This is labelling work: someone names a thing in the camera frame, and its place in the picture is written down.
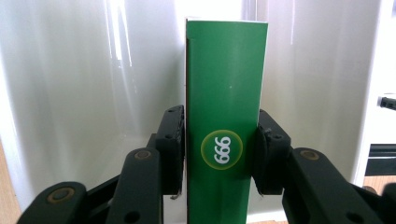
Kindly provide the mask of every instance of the green rectangular package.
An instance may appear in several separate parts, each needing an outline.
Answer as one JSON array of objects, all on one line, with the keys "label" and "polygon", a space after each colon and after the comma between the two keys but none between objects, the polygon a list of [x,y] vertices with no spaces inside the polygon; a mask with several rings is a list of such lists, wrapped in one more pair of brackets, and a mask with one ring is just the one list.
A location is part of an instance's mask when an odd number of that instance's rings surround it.
[{"label": "green rectangular package", "polygon": [[190,224],[246,223],[267,27],[187,21]]}]

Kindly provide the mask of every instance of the screw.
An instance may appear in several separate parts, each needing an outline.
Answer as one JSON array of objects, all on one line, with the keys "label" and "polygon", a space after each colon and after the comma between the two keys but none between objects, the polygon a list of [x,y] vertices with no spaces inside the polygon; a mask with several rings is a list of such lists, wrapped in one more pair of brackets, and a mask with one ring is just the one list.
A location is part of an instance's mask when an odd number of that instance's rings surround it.
[{"label": "screw", "polygon": [[68,201],[75,194],[75,190],[70,187],[56,189],[47,198],[49,203],[62,203]]},{"label": "screw", "polygon": [[136,154],[134,154],[134,157],[138,160],[145,160],[148,159],[149,157],[151,157],[151,152],[146,151],[146,150],[141,150],[136,152]]},{"label": "screw", "polygon": [[311,161],[317,161],[319,159],[318,153],[311,150],[303,150],[300,152],[300,155]]}]

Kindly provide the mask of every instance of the wooden surface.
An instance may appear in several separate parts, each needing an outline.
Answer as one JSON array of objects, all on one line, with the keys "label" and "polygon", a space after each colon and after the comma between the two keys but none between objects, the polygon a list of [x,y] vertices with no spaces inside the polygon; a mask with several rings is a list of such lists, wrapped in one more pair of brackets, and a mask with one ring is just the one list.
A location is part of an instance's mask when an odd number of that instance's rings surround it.
[{"label": "wooden surface", "polygon": [[0,142],[0,223],[16,223],[21,214],[14,188],[8,175],[6,159]]},{"label": "wooden surface", "polygon": [[[364,186],[372,187],[378,194],[382,193],[387,183],[396,182],[396,175],[388,176],[366,176]],[[14,189],[9,179],[6,159],[0,142],[0,224],[16,223],[21,215]],[[284,222],[255,222],[254,224],[287,224]]]}]

